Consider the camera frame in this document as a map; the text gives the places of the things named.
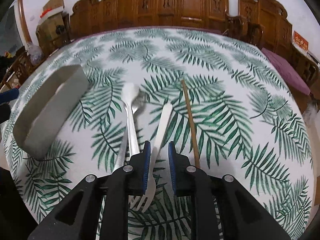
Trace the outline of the grey metal tray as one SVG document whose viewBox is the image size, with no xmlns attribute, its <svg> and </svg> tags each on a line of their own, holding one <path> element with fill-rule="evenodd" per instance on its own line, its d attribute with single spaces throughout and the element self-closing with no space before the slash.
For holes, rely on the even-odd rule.
<svg viewBox="0 0 320 240">
<path fill-rule="evenodd" d="M 64 122 L 88 89 L 79 65 L 53 72 L 30 98 L 17 118 L 13 135 L 19 148 L 36 160 L 46 156 Z"/>
</svg>

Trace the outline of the white plastic fork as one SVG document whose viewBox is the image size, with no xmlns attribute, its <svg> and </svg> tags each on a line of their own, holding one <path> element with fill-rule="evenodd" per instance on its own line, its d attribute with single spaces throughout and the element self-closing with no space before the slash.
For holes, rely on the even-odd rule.
<svg viewBox="0 0 320 240">
<path fill-rule="evenodd" d="M 148 182 L 146 185 L 146 191 L 141 197 L 135 197 L 134 200 L 130 201 L 130 207 L 134 207 L 139 201 L 136 211 L 140 210 L 144 213 L 151 205 L 156 192 L 156 182 L 153 177 L 153 168 L 155 166 L 156 159 L 161 151 L 161 144 L 164 139 L 170 115 L 172 112 L 172 104 L 166 103 L 163 106 L 159 126 L 156 133 L 155 142 L 151 151 L 148 168 Z"/>
</svg>

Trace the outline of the dark brown chopstick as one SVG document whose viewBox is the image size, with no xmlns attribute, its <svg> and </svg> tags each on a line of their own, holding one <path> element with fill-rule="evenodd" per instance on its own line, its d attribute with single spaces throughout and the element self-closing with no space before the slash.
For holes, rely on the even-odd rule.
<svg viewBox="0 0 320 240">
<path fill-rule="evenodd" d="M 198 149 L 197 139 L 196 139 L 196 130 L 195 130 L 195 125 L 194 125 L 194 121 L 193 121 L 193 115 L 192 115 L 192 111 L 191 111 L 188 90 L 187 90 L 187 86 L 186 86 L 184 80 L 181 80 L 181 85 L 183 88 L 184 97 L 185 97 L 185 104 L 186 104 L 186 108 L 188 111 L 188 120 L 189 120 L 189 126 L 190 126 L 190 131 L 191 131 L 191 141 L 192 141 L 192 146 L 193 146 L 194 162 L 195 162 L 195 166 L 197 168 L 200 168 L 200 156 L 199 156 L 199 149 Z"/>
</svg>

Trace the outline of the metal spoon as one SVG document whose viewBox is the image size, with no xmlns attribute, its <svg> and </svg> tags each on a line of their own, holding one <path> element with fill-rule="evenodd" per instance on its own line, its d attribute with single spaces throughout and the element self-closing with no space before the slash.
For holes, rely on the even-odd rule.
<svg viewBox="0 0 320 240">
<path fill-rule="evenodd" d="M 135 124 L 135 113 L 139 111 L 144 104 L 146 93 L 139 91 L 135 97 L 126 97 L 124 101 L 126 111 L 126 128 L 120 144 L 119 153 L 114 165 L 113 171 L 125 165 L 127 148 L 129 148 L 129 156 L 140 152 Z"/>
</svg>

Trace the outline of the white plastic spoon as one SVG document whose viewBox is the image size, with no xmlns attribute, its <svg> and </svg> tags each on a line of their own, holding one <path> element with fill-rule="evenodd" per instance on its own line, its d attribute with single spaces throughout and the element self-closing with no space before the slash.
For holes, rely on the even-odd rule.
<svg viewBox="0 0 320 240">
<path fill-rule="evenodd" d="M 127 127 L 128 127 L 128 140 L 129 140 L 129 151 L 130 156 L 138 154 L 140 152 L 135 122 L 133 118 L 132 105 L 134 100 L 139 94 L 139 87 L 134 83 L 125 83 L 121 91 L 121 100 L 126 106 L 126 115 L 127 115 Z"/>
</svg>

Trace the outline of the stacked cardboard boxes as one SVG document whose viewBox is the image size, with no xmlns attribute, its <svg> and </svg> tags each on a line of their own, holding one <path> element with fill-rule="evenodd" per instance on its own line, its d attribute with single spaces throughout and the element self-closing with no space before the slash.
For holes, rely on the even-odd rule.
<svg viewBox="0 0 320 240">
<path fill-rule="evenodd" d="M 65 11 L 64 0 L 49 0 L 36 28 L 39 46 L 46 57 L 70 43 L 69 29 L 69 13 Z"/>
</svg>

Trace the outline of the palm leaf tablecloth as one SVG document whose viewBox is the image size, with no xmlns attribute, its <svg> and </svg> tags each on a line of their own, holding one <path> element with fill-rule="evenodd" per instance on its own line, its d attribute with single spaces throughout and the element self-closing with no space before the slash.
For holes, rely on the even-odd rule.
<svg viewBox="0 0 320 240">
<path fill-rule="evenodd" d="M 18 116 L 54 71 L 82 66 L 89 87 L 48 155 L 37 161 L 13 135 Z M 116 167 L 126 128 L 125 83 L 138 85 L 138 141 L 154 141 L 164 104 L 173 106 L 146 212 L 129 211 L 129 239 L 190 239 L 190 199 L 173 195 L 168 143 L 193 156 L 193 117 L 200 167 L 233 175 L 291 239 L 306 229 L 313 160 L 302 114 L 275 67 L 257 48 L 203 31 L 146 28 L 94 35 L 57 51 L 20 91 L 2 125 L 4 152 L 22 206 L 37 222 L 87 174 Z"/>
</svg>

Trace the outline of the purple seat cushion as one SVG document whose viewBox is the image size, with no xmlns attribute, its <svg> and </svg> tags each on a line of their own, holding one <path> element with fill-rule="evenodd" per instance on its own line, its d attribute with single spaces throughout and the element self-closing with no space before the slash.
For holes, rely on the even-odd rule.
<svg viewBox="0 0 320 240">
<path fill-rule="evenodd" d="M 269 59 L 287 84 L 305 95 L 310 95 L 310 88 L 286 59 L 266 48 L 262 48 L 261 51 Z"/>
</svg>

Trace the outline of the carved wooden sofa bench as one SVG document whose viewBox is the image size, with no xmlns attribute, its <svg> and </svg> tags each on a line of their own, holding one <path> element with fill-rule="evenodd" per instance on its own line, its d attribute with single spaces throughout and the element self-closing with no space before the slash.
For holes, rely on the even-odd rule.
<svg viewBox="0 0 320 240">
<path fill-rule="evenodd" d="M 228 0 L 79 0 L 70 16 L 71 34 L 176 26 L 227 32 Z"/>
</svg>

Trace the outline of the red sign card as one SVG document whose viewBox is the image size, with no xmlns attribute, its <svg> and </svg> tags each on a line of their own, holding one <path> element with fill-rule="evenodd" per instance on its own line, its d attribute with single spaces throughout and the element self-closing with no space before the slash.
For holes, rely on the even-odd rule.
<svg viewBox="0 0 320 240">
<path fill-rule="evenodd" d="M 296 31 L 293 32 L 293 42 L 302 50 L 308 51 L 309 49 L 308 41 Z"/>
</svg>

